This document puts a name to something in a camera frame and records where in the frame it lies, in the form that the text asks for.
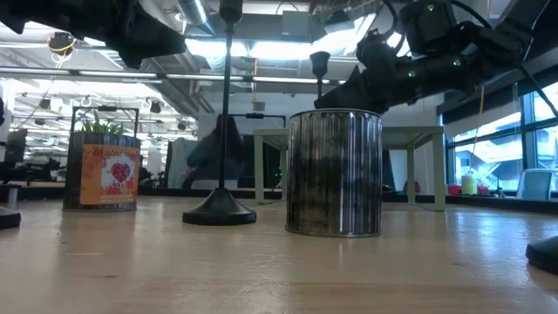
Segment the grey draped cloth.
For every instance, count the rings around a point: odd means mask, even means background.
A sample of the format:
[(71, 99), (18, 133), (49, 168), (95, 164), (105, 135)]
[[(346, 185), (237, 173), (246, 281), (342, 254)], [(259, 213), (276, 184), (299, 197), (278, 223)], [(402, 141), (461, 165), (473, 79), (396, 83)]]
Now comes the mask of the grey draped cloth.
[(187, 157), (196, 145), (195, 140), (178, 138), (170, 143), (170, 153), (167, 155), (167, 186), (182, 188), (188, 170)]

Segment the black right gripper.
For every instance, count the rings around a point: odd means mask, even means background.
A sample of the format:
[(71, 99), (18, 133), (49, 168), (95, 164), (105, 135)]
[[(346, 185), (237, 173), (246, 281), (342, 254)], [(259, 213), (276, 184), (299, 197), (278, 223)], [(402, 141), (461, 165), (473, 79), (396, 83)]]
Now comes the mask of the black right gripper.
[(348, 79), (314, 101), (316, 109), (358, 109), (377, 114), (389, 110), (397, 81), (396, 56), (377, 29), (357, 44), (356, 65)]

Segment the long ceiling light tube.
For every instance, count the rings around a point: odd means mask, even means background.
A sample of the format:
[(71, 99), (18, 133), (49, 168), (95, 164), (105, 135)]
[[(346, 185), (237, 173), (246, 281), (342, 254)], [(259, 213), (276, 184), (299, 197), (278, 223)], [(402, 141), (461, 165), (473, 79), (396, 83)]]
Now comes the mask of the long ceiling light tube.
[[(23, 68), (0, 66), (0, 74), (17, 74), (33, 76), (58, 76), (58, 77), (83, 77), (83, 78), (109, 78), (109, 79), (144, 79), (144, 80), (200, 80), (200, 81), (224, 81), (224, 75), (218, 74), (196, 74), (196, 73), (163, 73), (163, 72), (110, 72), (89, 71), (75, 69), (51, 69), (51, 68)], [(289, 83), (301, 85), (314, 85), (317, 78), (290, 78), (290, 77), (266, 77), (253, 75), (233, 75), (231, 82), (243, 83)]]

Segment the silver metal can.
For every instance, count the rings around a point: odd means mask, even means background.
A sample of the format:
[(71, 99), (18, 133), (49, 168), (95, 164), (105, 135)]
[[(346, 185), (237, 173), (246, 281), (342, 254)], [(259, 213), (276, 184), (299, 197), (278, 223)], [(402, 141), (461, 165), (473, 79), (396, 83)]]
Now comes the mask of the silver metal can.
[(289, 120), (285, 228), (307, 236), (382, 232), (382, 121), (362, 110), (300, 112)]

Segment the white chair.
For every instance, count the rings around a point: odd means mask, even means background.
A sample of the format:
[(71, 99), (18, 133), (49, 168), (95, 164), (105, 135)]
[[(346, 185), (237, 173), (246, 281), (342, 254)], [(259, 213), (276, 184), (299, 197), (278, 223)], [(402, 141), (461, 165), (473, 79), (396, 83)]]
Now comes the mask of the white chair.
[(531, 201), (549, 201), (551, 199), (551, 181), (554, 170), (532, 168), (521, 173), (516, 197)]

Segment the silver round ceiling duct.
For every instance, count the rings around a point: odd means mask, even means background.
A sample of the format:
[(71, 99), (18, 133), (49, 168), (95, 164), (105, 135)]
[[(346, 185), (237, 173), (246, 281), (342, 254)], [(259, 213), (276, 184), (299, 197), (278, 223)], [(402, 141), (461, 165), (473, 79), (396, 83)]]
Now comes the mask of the silver round ceiling duct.
[(206, 0), (176, 0), (177, 9), (189, 24), (200, 25), (208, 21), (209, 8)]

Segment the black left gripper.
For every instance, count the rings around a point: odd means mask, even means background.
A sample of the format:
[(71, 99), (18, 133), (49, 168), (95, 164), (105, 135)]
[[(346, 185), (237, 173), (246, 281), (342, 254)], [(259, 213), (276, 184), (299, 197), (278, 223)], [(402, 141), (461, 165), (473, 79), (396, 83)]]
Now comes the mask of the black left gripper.
[(147, 13), (140, 0), (108, 0), (111, 26), (105, 44), (117, 51), (127, 67), (139, 69), (146, 58), (180, 54), (184, 37)]

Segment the small grey post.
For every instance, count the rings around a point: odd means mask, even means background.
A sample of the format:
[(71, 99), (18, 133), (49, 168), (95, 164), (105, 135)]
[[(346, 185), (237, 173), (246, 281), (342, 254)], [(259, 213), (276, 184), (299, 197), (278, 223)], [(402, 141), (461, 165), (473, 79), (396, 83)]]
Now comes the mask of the small grey post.
[(17, 210), (17, 197), (18, 191), (21, 188), (19, 185), (8, 185), (8, 208), (10, 210), (16, 211)]

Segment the yellow-green bottle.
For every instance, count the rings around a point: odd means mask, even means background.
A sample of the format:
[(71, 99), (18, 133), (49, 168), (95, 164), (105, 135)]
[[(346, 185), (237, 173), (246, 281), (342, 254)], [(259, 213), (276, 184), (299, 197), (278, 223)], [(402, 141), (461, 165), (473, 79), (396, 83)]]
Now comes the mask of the yellow-green bottle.
[(468, 173), (461, 176), (461, 193), (463, 195), (476, 195), (478, 193), (478, 185), (474, 174)]

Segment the person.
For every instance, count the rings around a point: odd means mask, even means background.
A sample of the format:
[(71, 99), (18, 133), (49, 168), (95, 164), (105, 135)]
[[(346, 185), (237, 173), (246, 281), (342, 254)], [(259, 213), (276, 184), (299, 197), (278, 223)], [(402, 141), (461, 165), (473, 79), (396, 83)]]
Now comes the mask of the person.
[[(214, 189), (219, 186), (221, 168), (221, 120), (219, 114), (213, 131), (202, 138), (187, 157), (188, 173), (184, 189)], [(245, 146), (235, 119), (228, 116), (226, 134), (224, 187), (237, 189), (246, 161)]]

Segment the pale green perforated metal shelf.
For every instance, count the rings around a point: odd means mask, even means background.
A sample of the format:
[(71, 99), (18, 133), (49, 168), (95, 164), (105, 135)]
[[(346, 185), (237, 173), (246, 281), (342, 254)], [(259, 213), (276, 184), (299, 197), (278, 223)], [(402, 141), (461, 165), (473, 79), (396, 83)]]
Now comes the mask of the pale green perforated metal shelf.
[[(432, 143), (434, 211), (446, 210), (446, 157), (444, 147), (445, 130), (442, 126), (399, 126), (385, 127), (382, 134), (383, 148), (386, 150), (406, 151), (407, 178), (414, 181), (414, 151), (427, 143)], [(264, 204), (264, 166), (263, 144), (267, 143), (280, 152), (280, 166), (287, 167), (289, 148), (289, 129), (255, 129), (254, 135), (254, 172), (255, 199)]]

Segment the green plant in white pot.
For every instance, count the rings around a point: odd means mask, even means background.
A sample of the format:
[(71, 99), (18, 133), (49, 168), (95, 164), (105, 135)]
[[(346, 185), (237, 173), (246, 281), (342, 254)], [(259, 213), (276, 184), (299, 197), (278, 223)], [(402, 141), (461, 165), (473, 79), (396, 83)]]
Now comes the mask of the green plant in white pot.
[(93, 120), (86, 119), (82, 125), (82, 132), (85, 133), (102, 133), (108, 135), (122, 135), (124, 133), (123, 124), (114, 124), (110, 120), (102, 123), (99, 115), (94, 112)]

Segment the grey ceiling box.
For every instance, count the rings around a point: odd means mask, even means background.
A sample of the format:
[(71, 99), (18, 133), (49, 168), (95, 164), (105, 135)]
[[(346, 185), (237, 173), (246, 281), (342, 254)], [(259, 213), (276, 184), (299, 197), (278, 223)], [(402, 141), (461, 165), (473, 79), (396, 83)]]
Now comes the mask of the grey ceiling box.
[(305, 41), (310, 35), (309, 14), (305, 11), (282, 12), (282, 37)]

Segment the black metal frame stand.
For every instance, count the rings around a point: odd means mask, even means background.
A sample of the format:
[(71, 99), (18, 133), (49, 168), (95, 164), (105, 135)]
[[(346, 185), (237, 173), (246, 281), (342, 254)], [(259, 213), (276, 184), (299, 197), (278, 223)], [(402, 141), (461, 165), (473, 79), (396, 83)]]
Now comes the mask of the black metal frame stand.
[(128, 119), (116, 119), (116, 118), (109, 118), (106, 120), (110, 120), (114, 124), (122, 123), (123, 126), (127, 121), (133, 123), (133, 137), (136, 137), (140, 127), (140, 110), (138, 108), (126, 108), (126, 107), (118, 107), (118, 106), (74, 106), (72, 108), (71, 114), (71, 126), (70, 126), (70, 133), (74, 133), (76, 130), (76, 124), (83, 119), (93, 120), (93, 113), (116, 113), (116, 112), (123, 112), (125, 114), (134, 113), (133, 117), (129, 117)]

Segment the metal can with orange label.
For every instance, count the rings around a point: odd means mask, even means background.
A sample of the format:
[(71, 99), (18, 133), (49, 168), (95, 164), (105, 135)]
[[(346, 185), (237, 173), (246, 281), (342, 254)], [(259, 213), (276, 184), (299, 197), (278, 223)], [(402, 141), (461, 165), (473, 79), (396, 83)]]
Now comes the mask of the metal can with orange label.
[(140, 140), (75, 132), (66, 165), (63, 209), (119, 212), (137, 209)]

